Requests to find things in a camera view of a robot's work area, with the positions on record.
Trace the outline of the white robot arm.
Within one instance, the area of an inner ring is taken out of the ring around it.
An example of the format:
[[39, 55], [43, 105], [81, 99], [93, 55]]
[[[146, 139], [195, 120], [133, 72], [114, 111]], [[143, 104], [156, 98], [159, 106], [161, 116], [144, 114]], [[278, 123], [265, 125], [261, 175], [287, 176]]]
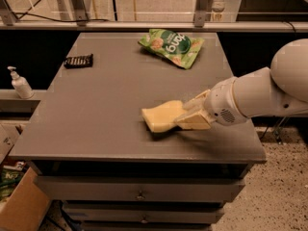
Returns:
[[204, 130], [217, 122], [230, 126], [255, 116], [294, 116], [308, 110], [308, 39], [287, 43], [269, 67], [215, 84], [183, 105], [175, 124]]

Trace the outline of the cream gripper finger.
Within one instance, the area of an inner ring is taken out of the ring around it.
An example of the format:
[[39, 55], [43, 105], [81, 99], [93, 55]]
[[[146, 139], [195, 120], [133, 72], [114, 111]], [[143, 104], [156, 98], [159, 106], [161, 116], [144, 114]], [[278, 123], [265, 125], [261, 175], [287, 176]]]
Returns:
[[184, 110], [190, 110], [196, 106], [202, 105], [208, 94], [210, 93], [210, 90], [205, 90], [198, 94], [196, 97], [193, 99], [189, 100], [188, 102], [183, 104], [183, 109]]
[[174, 123], [184, 130], [207, 130], [214, 119], [203, 109], [182, 110]]

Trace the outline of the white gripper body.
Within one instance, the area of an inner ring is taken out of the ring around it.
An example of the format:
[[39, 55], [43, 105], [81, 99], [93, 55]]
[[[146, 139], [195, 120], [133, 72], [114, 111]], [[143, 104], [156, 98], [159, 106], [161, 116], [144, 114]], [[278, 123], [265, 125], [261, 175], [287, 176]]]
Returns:
[[233, 94], [236, 77], [231, 77], [214, 85], [204, 101], [204, 109], [217, 123], [230, 126], [244, 123], [247, 118], [237, 107]]

